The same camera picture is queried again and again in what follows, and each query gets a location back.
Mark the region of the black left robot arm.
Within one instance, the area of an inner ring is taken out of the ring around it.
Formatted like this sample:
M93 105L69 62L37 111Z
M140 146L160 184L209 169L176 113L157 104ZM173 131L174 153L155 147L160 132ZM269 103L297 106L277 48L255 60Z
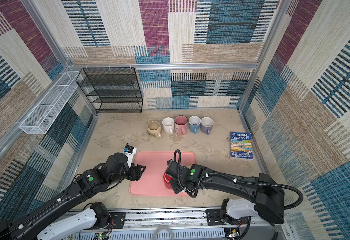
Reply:
M66 189L36 210L16 220L2 220L0 240L35 240L39 233L73 207L111 190L123 180L138 181L145 169L145 166L129 165L126 155L115 153L105 163L79 174Z

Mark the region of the beige ceramic teapot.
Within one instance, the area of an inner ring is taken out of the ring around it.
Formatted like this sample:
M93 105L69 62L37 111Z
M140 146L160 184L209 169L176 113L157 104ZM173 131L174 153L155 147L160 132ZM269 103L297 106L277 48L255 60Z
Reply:
M158 139L162 138L162 126L157 121L151 121L148 123L147 132L150 136L156 137Z

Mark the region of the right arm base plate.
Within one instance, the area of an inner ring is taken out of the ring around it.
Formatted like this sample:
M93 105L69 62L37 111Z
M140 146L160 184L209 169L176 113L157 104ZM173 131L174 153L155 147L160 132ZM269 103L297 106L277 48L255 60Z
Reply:
M240 223L246 225L249 222L247 217L236 220L227 214L221 215L220 209L207 209L203 216L207 219L208 226L239 225Z

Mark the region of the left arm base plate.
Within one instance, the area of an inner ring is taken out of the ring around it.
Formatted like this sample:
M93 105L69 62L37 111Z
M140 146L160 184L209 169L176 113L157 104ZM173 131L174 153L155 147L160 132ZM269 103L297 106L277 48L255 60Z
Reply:
M124 227L126 212L109 212L109 215L105 230L122 229Z

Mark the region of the pink plastic tray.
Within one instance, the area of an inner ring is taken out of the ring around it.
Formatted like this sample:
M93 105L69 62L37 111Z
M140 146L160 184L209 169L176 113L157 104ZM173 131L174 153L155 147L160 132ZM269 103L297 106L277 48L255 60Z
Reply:
M133 196L176 196L165 182L164 174L167 161L174 151L140 151L135 156L135 164L146 169L138 181L131 182L130 194Z

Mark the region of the white ceramic mug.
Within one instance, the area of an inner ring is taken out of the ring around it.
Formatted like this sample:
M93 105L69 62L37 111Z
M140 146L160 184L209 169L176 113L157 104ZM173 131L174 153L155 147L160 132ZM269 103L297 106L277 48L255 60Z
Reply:
M175 120L173 118L167 117L162 120L163 130L171 135L175 132Z

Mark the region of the pink ghost mug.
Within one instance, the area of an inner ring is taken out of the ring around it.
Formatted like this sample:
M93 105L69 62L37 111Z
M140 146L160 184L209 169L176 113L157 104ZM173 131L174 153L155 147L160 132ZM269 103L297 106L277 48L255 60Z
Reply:
M185 135L187 133L188 118L180 115L175 118L175 131L178 135Z

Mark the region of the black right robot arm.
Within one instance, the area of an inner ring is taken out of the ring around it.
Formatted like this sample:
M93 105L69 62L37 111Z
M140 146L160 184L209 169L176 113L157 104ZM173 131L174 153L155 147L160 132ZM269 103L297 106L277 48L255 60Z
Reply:
M169 175L175 194L184 192L196 198L199 190L216 190L239 196L253 203L255 212L273 224L284 223L284 190L266 174L258 177L240 177L214 171L202 165L181 166L167 161L165 174Z

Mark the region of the blue ceramic mug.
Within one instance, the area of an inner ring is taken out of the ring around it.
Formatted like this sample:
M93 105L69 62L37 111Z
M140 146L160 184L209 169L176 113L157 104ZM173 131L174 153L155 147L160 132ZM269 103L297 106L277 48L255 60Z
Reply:
M190 131L193 134L196 134L198 132L198 129L200 128L201 125L201 119L198 116L191 116L189 118L189 128Z

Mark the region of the purple ceramic mug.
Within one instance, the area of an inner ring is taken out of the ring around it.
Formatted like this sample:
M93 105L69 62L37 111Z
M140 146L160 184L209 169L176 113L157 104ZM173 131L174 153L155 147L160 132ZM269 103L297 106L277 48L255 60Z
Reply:
M204 117L201 119L201 132L210 135L214 126L214 120L210 117Z

